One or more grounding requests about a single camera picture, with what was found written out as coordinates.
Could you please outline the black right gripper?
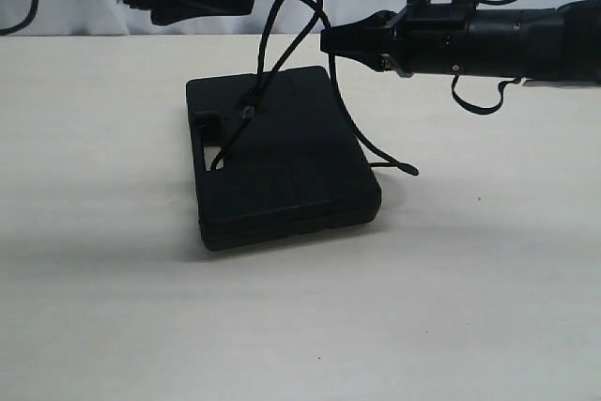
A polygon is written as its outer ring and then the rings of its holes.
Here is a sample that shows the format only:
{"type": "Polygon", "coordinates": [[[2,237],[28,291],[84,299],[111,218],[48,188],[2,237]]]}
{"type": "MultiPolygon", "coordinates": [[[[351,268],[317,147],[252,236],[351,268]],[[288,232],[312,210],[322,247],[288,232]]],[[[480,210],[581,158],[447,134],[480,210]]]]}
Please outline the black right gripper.
{"type": "Polygon", "coordinates": [[[320,33],[320,51],[405,78],[458,75],[465,72],[460,54],[473,19],[473,4],[407,0],[398,13],[381,10],[355,23],[327,27],[320,33]]]}

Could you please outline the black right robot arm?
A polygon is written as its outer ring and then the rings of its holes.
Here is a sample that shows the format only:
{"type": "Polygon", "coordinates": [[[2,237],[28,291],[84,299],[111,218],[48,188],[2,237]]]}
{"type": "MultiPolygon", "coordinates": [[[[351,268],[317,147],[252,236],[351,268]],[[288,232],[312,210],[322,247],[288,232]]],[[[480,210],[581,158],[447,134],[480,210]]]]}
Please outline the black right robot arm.
{"type": "Polygon", "coordinates": [[[600,82],[600,2],[558,8],[478,9],[468,4],[407,0],[322,31],[320,49],[376,71],[600,82]]]}

